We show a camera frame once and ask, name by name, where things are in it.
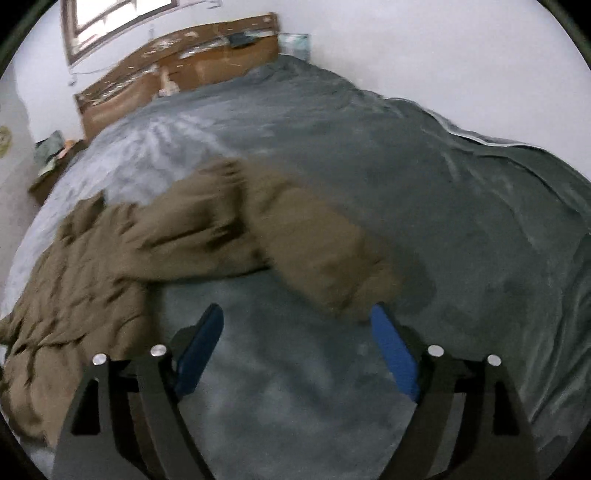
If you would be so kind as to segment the brown puffer jacket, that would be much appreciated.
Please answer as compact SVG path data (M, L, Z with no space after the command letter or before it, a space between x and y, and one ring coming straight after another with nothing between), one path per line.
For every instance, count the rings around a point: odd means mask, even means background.
M365 231L279 171L223 159L150 204L79 201L2 319L1 406L20 436L55 446L83 369L158 339L152 283L273 268L335 316L397 297L394 267Z

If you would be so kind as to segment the grey plush bed blanket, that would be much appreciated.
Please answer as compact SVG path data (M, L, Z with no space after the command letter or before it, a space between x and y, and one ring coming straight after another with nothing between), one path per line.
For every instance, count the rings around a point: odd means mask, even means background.
M498 355L548 478L590 419L590 184L547 151L462 130L405 99L283 56L158 98L103 130L14 257L15 305L81 199L147 204L219 157L294 175L362 226L402 281L391 310L429 344ZM221 304L225 326L181 404L219 479L374 479L413 414L366 324L318 311L276 273L185 281L152 297L164 336Z

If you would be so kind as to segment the dark wooden nightstand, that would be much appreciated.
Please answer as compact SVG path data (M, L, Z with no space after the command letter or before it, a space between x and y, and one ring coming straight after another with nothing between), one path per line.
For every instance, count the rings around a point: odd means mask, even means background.
M67 141L65 147L57 153L41 174L28 188L28 194L38 206L42 206L49 194L55 187L57 181L73 161L74 157L87 148L85 140Z

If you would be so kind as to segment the green bag on nightstand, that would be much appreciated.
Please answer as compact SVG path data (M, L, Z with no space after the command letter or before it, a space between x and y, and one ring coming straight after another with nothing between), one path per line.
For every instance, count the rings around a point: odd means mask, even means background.
M47 138L37 142L34 150L34 162L42 174L49 163L64 149L65 140L60 130L55 130Z

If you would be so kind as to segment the yellow flower cat sticker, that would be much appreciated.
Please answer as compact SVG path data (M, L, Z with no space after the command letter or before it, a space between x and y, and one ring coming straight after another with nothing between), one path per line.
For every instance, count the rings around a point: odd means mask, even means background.
M4 125L0 126L0 158L7 155L12 145L12 132Z

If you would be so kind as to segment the wooden framed window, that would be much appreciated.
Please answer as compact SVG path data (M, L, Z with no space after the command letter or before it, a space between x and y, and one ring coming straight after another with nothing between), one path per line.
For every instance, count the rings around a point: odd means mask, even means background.
M176 8L173 0L66 0L60 2L66 58L73 65L121 32Z

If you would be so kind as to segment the brown wooden headboard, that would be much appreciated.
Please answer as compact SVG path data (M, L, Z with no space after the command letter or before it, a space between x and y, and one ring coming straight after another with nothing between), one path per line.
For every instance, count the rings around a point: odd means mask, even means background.
M231 49L228 35L245 32L256 44ZM221 83L273 62L280 54L276 13L193 26L148 42L75 95L85 139L94 139L158 96Z

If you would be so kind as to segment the black device on headboard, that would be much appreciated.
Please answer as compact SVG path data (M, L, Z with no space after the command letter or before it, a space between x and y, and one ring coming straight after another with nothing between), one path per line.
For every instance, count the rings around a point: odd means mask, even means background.
M256 37L245 32L238 32L228 35L228 45L231 49L242 49L256 44Z

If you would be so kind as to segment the plaid pillow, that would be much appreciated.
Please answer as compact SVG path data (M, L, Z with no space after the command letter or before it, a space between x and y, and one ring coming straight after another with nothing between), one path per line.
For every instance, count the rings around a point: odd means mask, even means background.
M280 54L296 57L301 61L311 60L311 35L301 33L280 33Z

